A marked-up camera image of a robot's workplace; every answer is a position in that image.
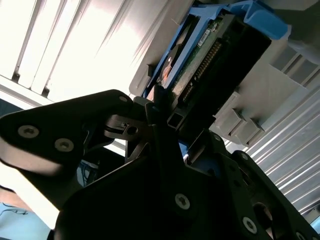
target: hole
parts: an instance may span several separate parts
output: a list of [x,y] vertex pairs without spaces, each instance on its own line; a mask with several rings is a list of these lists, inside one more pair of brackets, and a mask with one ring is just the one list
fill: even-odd
[[236,171],[235,167],[233,167],[233,166],[231,166],[231,165],[229,166],[229,168],[231,169],[232,172],[235,172],[235,171]]
[[136,128],[135,126],[131,126],[128,128],[128,130],[126,131],[129,135],[134,135],[138,132],[138,128]]
[[63,148],[63,149],[67,149],[67,148],[70,147],[70,144],[67,143],[67,142],[62,142],[62,143],[60,143],[60,147]]
[[23,130],[23,132],[24,132],[25,134],[30,134],[30,135],[32,135],[32,134],[35,133],[35,130],[34,130],[33,128],[28,127],[28,128],[26,128],[25,130]]
[[237,180],[234,180],[233,183],[234,183],[234,185],[235,185],[236,187],[238,187],[238,188],[241,187],[241,184],[240,184]]
[[172,117],[170,118],[168,125],[170,125],[173,128],[178,127],[180,122],[182,121],[183,117],[177,113],[174,113]]
[[275,239],[276,232],[273,226],[273,217],[268,207],[263,203],[258,202],[253,205],[253,211],[259,225],[272,239]]

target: silver screw head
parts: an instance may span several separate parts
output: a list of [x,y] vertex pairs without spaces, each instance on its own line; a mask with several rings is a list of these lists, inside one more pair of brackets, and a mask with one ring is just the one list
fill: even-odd
[[219,137],[217,134],[214,134],[214,138],[218,141],[221,141],[221,137]]
[[295,234],[296,234],[296,236],[298,237],[298,239],[300,239],[300,240],[306,240],[306,238],[305,238],[300,232],[297,231]]
[[32,125],[23,125],[18,128],[18,134],[25,139],[33,139],[39,135],[39,129]]
[[242,219],[242,223],[250,233],[257,234],[257,232],[258,232],[257,226],[255,225],[255,223],[250,218],[245,216]]
[[58,140],[55,141],[54,147],[59,152],[68,153],[68,152],[71,152],[74,149],[75,145],[70,139],[59,138]]
[[174,200],[179,208],[181,208],[183,210],[188,210],[190,208],[189,199],[185,195],[183,195],[182,193],[177,193],[174,197]]
[[244,153],[241,153],[241,157],[242,157],[244,160],[248,160],[248,156],[245,155]]

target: circuit board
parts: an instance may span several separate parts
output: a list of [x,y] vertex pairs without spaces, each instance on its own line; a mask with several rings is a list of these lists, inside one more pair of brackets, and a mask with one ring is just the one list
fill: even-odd
[[168,91],[171,103],[184,91],[192,77],[195,78],[197,73],[201,73],[202,70],[205,70],[201,69],[201,67],[203,68],[206,66],[205,61],[208,60],[208,54],[210,52],[214,53],[213,47],[222,24],[223,22],[221,18],[217,18],[209,22],[207,29],[204,31],[201,39],[185,62],[183,68],[170,88],[170,91]]

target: black plastic mount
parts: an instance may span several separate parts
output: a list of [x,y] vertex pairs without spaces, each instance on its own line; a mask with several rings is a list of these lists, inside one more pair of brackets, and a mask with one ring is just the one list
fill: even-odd
[[138,102],[111,90],[0,119],[2,163],[45,177],[43,191],[91,149],[128,140],[127,163],[68,198],[50,239],[320,239],[246,153],[205,129],[185,164],[165,114]]

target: corrugated metal surface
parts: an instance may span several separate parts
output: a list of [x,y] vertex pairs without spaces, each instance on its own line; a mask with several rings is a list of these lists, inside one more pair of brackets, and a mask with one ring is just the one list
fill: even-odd
[[320,77],[298,89],[266,122],[267,134],[246,151],[301,214],[320,204]]
[[[166,49],[154,41],[166,14],[183,17],[173,2],[1,0],[0,98],[29,109],[114,88],[129,94],[149,46],[153,64]],[[250,148],[226,145],[250,154],[304,214],[320,204],[320,76],[306,88],[271,66],[283,45],[272,44],[239,89],[243,115],[259,118],[265,135]]]

